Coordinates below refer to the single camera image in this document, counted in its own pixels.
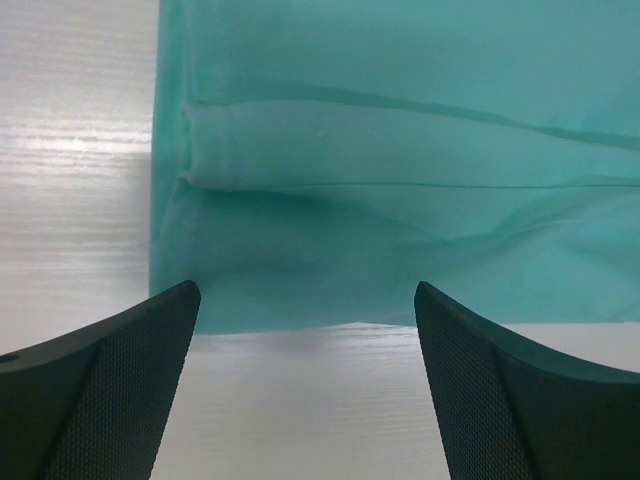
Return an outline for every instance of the teal cloth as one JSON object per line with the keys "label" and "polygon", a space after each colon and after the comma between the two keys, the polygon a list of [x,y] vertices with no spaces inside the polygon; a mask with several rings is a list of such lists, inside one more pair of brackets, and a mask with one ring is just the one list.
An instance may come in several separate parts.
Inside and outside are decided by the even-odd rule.
{"label": "teal cloth", "polygon": [[640,320],[640,2],[161,0],[151,224],[200,333]]}

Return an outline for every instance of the green fabric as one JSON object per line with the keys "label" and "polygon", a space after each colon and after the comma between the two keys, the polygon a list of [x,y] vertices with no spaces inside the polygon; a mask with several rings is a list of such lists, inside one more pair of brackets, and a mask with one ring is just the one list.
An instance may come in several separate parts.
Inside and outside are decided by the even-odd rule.
{"label": "green fabric", "polygon": [[162,0],[150,289],[200,333],[640,319],[640,3]]}

